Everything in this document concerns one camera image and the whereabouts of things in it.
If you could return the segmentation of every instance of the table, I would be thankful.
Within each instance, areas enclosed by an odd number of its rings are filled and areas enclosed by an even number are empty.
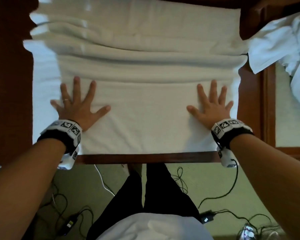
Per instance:
[[[242,8],[240,35],[252,36],[264,24],[263,14],[247,10],[257,0],[173,0],[191,4]],[[38,0],[0,0],[0,165],[32,145],[32,54],[22,41],[31,38],[35,27],[29,13],[36,9]],[[266,140],[264,128],[263,88],[265,74],[254,75],[247,63],[239,71],[238,119],[247,123],[255,135]],[[77,163],[151,163],[151,162],[218,162],[216,152],[168,153],[147,155],[81,155]]]

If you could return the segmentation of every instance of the person's left arm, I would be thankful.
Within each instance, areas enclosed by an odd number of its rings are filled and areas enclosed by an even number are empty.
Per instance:
[[[105,106],[96,113],[90,112],[95,90],[96,82],[93,81],[86,98],[81,102],[79,77],[74,78],[73,100],[66,85],[61,84],[64,108],[51,101],[59,119],[74,120],[83,131],[89,129],[110,110],[110,106]],[[0,169],[0,239],[22,238],[65,151],[66,146],[61,141],[43,139]]]

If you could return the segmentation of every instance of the leg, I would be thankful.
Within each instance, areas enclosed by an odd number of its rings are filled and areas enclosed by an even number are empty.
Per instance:
[[[164,163],[147,164],[144,211],[193,216],[200,221],[197,207],[190,197],[181,191]]]
[[[122,219],[143,212],[141,199],[141,178],[136,171],[132,171],[116,196],[89,229],[87,240],[96,240],[105,230]]]

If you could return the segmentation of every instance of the green floor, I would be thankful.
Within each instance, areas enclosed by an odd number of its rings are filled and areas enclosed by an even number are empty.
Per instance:
[[[217,197],[225,194],[231,188],[235,179],[236,170],[224,168],[219,163],[176,163],[167,164],[172,174],[176,174],[177,168],[183,167],[182,179],[188,186],[188,195],[195,203],[199,205],[205,197]],[[104,181],[116,193],[123,185],[127,175],[122,170],[121,165],[98,165]],[[143,165],[142,171],[143,201],[144,189],[146,185],[146,166]],[[104,208],[112,199],[112,195],[104,190],[98,172],[93,165],[76,165],[72,170],[58,170],[55,176],[55,183],[68,198],[68,207],[64,216],[68,216],[80,210],[81,207],[89,205],[97,219]],[[59,209],[64,208],[64,201],[61,198],[56,199]],[[57,215],[52,209],[47,207],[40,210],[40,215],[47,219],[51,226],[54,226]],[[200,207],[200,212],[212,209],[213,211],[229,209],[238,216],[251,217],[254,214],[271,215],[266,210],[247,177],[241,168],[236,186],[231,194],[222,199],[207,200]],[[253,222],[255,225],[268,223],[267,218],[259,216]],[[220,214],[215,217],[213,222],[205,226],[212,236],[234,236],[243,226],[244,220],[238,220],[229,213]],[[85,218],[82,225],[82,231],[86,235],[91,225],[91,219],[88,212],[85,212]],[[44,225],[40,226],[40,233],[37,239],[46,239],[48,235],[44,234],[47,229]],[[82,239],[79,235],[79,224],[76,224],[71,232],[63,239]]]

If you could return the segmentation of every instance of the power strip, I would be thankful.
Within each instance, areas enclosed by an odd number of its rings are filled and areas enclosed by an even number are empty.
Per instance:
[[[240,240],[251,240],[254,239],[255,233],[251,226],[248,224],[244,225],[244,229],[241,233]]]

